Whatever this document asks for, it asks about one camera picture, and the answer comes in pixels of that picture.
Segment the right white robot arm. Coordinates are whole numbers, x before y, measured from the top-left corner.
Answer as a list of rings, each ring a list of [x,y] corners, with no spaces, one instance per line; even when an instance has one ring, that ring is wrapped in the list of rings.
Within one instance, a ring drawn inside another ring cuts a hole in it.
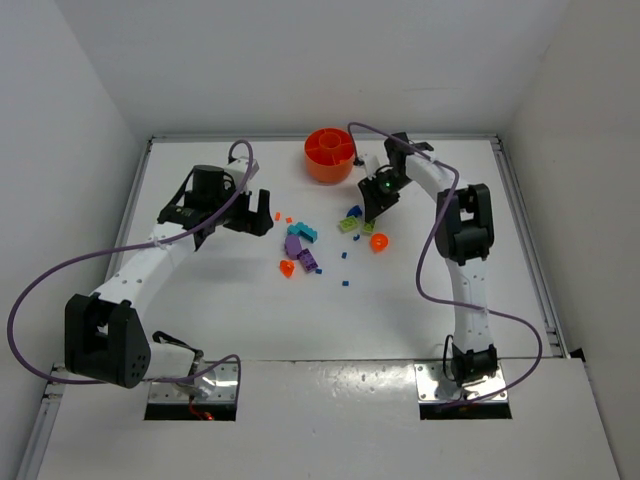
[[[498,367],[484,285],[495,239],[490,190],[462,180],[457,170],[432,157],[431,145],[412,143],[404,132],[388,136],[384,148],[388,163],[366,160],[366,177],[358,183],[364,219],[372,222],[397,204],[410,183],[434,200],[436,222],[427,241],[435,243],[448,268],[455,321],[453,336],[445,341],[451,352],[445,377],[457,386],[490,377]]]

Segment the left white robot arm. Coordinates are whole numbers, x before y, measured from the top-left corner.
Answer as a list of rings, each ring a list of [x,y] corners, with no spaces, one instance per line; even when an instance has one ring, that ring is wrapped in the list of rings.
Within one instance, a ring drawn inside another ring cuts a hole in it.
[[[176,382],[195,373],[201,351],[160,331],[147,333],[144,314],[177,267],[217,227],[254,236],[272,228],[269,191],[260,190],[257,208],[250,208],[247,184],[258,169],[256,161],[245,158],[226,167],[192,168],[160,211],[148,247],[91,294],[76,294],[67,302],[68,372],[127,389],[146,380]]]

